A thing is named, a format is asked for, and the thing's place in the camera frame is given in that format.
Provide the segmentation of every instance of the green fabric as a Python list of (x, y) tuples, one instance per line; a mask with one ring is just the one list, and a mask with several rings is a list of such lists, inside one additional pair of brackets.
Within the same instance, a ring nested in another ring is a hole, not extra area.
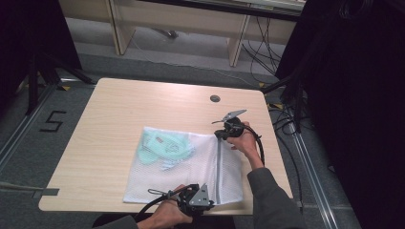
[(138, 148), (138, 156), (142, 164), (152, 164), (161, 158), (165, 167), (173, 167), (180, 160), (191, 157), (192, 152), (193, 146), (187, 135), (155, 130), (143, 132)]

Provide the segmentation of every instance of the white mesh bag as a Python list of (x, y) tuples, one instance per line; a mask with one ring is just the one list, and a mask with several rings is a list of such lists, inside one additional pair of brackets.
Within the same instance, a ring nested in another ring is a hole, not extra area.
[(148, 203), (180, 184), (207, 184), (216, 205), (242, 201), (241, 153), (214, 135), (144, 127), (124, 202)]

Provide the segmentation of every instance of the gray sleeve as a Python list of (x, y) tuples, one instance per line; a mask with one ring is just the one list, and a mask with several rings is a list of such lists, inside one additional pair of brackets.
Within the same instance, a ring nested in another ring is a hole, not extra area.
[(97, 229), (138, 229), (137, 223), (134, 221), (134, 218), (127, 216), (105, 225), (95, 227)]
[(280, 188), (267, 168), (247, 175), (253, 193), (255, 228), (307, 228), (296, 205)]

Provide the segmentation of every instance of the human hand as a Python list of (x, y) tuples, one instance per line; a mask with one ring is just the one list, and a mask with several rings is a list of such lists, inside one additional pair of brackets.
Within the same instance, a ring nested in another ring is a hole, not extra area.
[[(180, 185), (175, 191), (184, 187)], [(163, 229), (173, 228), (180, 223), (191, 223), (193, 219), (185, 215), (178, 207), (177, 202), (174, 199), (162, 201), (156, 209), (155, 213), (148, 219), (138, 223), (139, 229)]]
[[(242, 122), (246, 126), (250, 126), (248, 122)], [(256, 139), (253, 133), (247, 129), (244, 129), (242, 135), (238, 137), (229, 137), (226, 141), (233, 144), (232, 150), (239, 150), (247, 157), (252, 169), (264, 167), (262, 160), (259, 157), (256, 147)]]

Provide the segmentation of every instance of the table hole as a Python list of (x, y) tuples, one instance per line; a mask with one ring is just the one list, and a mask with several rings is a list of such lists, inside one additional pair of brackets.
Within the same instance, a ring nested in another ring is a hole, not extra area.
[(219, 102), (221, 101), (221, 98), (215, 94), (212, 94), (209, 99), (211, 99), (212, 102)]

